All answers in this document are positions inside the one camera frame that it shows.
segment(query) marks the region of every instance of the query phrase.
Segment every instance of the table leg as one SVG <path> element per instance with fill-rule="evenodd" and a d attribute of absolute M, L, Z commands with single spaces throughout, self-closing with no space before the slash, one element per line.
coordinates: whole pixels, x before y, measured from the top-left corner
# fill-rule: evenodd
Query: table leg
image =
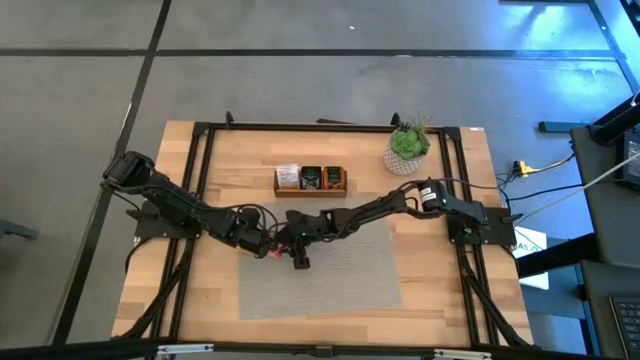
<path fill-rule="evenodd" d="M 11 221 L 0 219 L 0 238 L 3 235 L 18 235 L 27 239 L 37 239 L 38 232 L 22 225 L 14 224 Z"/>
<path fill-rule="evenodd" d="M 594 233 L 519 258 L 517 260 L 520 270 L 518 276 L 521 279 L 526 278 L 573 265 L 580 260 L 600 260 L 600 251 Z"/>

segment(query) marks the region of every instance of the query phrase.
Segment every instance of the white label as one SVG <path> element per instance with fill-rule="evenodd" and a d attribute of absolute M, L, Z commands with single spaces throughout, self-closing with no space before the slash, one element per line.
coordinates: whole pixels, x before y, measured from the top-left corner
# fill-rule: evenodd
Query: white label
<path fill-rule="evenodd" d="M 431 188 L 424 188 L 420 190 L 420 200 L 422 200 L 422 202 L 433 200 L 437 197 L 438 196 L 435 193 L 431 192 Z"/>

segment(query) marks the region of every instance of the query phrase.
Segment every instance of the potted plant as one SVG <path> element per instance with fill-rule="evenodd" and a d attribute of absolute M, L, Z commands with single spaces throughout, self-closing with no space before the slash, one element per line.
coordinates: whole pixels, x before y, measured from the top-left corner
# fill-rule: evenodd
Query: potted plant
<path fill-rule="evenodd" d="M 408 123 L 400 122 L 391 134 L 383 158 L 387 168 L 396 175 L 409 175 L 418 170 L 429 151 L 430 144 L 426 134 L 428 120 L 422 121 L 420 117 L 418 119 Z"/>

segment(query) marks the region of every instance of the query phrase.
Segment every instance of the white plant pot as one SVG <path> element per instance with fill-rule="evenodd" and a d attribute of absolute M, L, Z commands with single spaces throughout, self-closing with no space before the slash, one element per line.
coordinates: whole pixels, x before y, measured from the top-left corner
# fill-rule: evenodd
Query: white plant pot
<path fill-rule="evenodd" d="M 411 160 L 404 160 L 400 155 L 391 150 L 391 141 L 387 145 L 387 151 L 385 151 L 384 164 L 392 173 L 396 175 L 409 175 L 413 174 L 422 165 L 425 155 L 419 156 Z"/>

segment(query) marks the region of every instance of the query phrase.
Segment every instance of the wooden tray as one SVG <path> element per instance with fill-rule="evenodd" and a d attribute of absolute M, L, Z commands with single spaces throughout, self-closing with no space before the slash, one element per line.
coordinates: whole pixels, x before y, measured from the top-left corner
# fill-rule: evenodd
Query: wooden tray
<path fill-rule="evenodd" d="M 344 189 L 341 190 L 289 190 L 280 189 L 278 187 L 278 177 L 276 172 L 273 172 L 273 191 L 276 197 L 347 197 L 347 190 L 349 187 L 349 178 L 347 177 L 347 170 L 344 171 Z"/>

